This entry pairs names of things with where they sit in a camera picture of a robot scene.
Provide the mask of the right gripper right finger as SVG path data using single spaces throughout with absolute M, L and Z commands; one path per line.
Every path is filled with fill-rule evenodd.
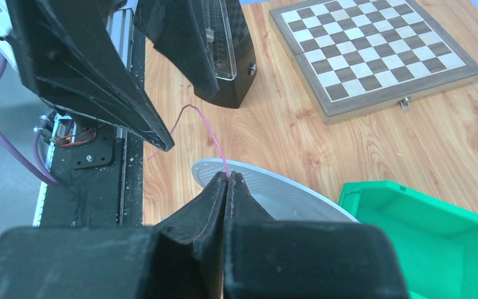
M 243 175 L 228 180 L 225 298 L 407 298 L 393 246 L 373 225 L 277 221 Z

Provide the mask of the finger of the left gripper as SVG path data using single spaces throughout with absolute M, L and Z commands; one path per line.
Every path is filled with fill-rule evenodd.
M 190 81 L 198 97 L 210 100 L 216 95 L 219 87 L 201 1 L 139 1 L 133 23 Z
M 114 1 L 8 1 L 6 36 L 22 84 L 71 115 L 122 127 L 160 150 L 174 141 L 145 90 L 127 69 L 106 21 Z

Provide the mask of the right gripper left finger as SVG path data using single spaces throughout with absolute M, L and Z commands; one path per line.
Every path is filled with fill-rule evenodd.
M 154 226 L 18 227 L 0 236 L 0 298 L 220 298 L 228 179 Z

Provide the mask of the grey cable spool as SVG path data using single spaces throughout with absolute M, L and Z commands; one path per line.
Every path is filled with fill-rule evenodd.
M 325 196 L 289 178 L 240 161 L 227 160 L 229 171 L 241 174 L 232 194 L 246 199 L 227 201 L 224 222 L 235 219 L 354 222 L 358 220 Z

